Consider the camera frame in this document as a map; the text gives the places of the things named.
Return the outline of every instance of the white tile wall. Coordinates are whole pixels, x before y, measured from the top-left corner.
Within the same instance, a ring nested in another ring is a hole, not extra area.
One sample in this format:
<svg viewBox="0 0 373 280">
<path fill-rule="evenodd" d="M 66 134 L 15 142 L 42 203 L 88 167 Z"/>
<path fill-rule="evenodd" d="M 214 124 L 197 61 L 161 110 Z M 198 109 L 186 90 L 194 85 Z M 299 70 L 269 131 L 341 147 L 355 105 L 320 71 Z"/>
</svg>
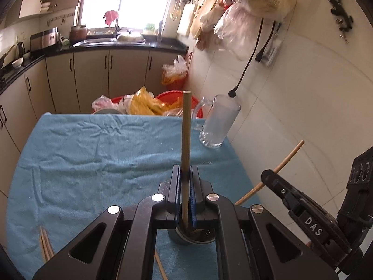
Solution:
<svg viewBox="0 0 373 280">
<path fill-rule="evenodd" d="M 373 146 L 373 29 L 355 0 L 342 2 L 354 18 L 348 44 L 339 37 L 328 0 L 294 0 L 280 30 L 279 56 L 270 68 L 255 61 L 249 66 L 237 95 L 242 110 L 228 134 L 254 185 L 263 170 L 275 168 L 304 139 L 280 175 L 333 216 L 346 195 L 353 159 Z M 259 46 L 270 28 L 265 21 Z M 193 46 L 191 39 L 180 40 Z M 226 94 L 245 65 L 223 49 L 196 49 L 186 88 L 200 98 Z M 301 240 L 309 240 L 269 189 L 258 195 Z"/>
<path fill-rule="evenodd" d="M 0 25 L 0 56 L 5 54 L 7 50 L 16 44 L 17 35 L 25 33 L 25 49 L 30 49 L 30 36 L 39 32 L 39 18 L 23 21 L 7 28 L 4 28 L 4 22 Z M 10 54 L 5 58 L 4 66 L 9 64 L 15 59 L 16 49 L 14 48 Z"/>
</svg>

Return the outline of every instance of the blue towel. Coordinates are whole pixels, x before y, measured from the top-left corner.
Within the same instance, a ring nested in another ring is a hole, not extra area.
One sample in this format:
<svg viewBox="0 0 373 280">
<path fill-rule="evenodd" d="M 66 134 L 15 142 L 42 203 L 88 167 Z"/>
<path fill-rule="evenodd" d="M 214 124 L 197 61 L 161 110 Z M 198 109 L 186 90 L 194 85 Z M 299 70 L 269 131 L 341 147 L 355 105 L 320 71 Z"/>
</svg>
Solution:
<svg viewBox="0 0 373 280">
<path fill-rule="evenodd" d="M 26 279 L 42 266 L 39 226 L 55 253 L 111 205 L 136 205 L 180 164 L 181 119 L 123 115 L 44 115 L 25 145 L 9 193 L 8 251 Z M 252 184 L 230 143 L 204 147 L 191 136 L 201 179 L 233 202 Z M 253 197 L 249 206 L 259 203 Z M 215 243 L 173 244 L 159 230 L 156 248 L 169 279 L 218 278 Z M 154 265 L 154 279 L 161 279 Z"/>
</svg>

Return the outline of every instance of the white bowl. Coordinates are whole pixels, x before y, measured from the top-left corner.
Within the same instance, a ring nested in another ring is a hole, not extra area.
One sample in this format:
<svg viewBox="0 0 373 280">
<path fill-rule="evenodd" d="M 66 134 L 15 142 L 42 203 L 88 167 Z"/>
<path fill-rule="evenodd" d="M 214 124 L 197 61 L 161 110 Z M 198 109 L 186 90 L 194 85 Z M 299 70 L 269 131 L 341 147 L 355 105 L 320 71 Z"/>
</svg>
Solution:
<svg viewBox="0 0 373 280">
<path fill-rule="evenodd" d="M 23 63 L 23 58 L 19 58 L 18 60 L 15 60 L 13 63 L 12 63 L 12 66 L 14 68 L 20 68 L 22 66 L 22 63 Z"/>
<path fill-rule="evenodd" d="M 24 54 L 23 59 L 28 60 L 28 59 L 30 59 L 30 57 L 31 57 L 31 52 L 29 51 L 28 53 Z"/>
</svg>

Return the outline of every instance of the yellow plastic bag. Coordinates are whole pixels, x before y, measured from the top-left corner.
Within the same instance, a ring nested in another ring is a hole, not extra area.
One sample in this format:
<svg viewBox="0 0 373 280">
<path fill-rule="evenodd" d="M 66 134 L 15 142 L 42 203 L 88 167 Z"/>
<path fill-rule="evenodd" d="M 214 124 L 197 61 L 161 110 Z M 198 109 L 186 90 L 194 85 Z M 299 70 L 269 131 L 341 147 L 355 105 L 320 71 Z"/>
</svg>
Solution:
<svg viewBox="0 0 373 280">
<path fill-rule="evenodd" d="M 152 98 L 145 86 L 134 95 L 129 107 L 130 115 L 162 116 L 167 111 L 168 104 Z"/>
</svg>

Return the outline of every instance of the chopstick bundle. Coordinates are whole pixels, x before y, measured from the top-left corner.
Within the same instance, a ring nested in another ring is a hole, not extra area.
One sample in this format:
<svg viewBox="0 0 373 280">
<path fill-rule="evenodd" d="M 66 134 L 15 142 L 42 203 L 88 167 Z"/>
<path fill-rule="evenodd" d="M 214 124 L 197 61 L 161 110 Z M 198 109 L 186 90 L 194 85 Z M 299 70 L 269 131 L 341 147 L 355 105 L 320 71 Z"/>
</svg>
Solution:
<svg viewBox="0 0 373 280">
<path fill-rule="evenodd" d="M 47 263 L 54 255 L 52 246 L 49 241 L 49 237 L 47 231 L 40 226 L 40 249 L 41 249 L 41 256 L 43 258 L 44 263 Z"/>
</svg>

